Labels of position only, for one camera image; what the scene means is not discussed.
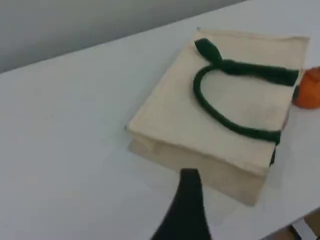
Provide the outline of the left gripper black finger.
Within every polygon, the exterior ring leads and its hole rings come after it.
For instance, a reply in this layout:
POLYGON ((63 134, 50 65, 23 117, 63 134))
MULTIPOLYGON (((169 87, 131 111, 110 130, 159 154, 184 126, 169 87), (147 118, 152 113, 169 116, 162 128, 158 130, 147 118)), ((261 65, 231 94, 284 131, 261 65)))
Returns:
POLYGON ((203 187, 197 169, 183 168, 171 205, 153 240, 211 240, 203 197, 203 187))

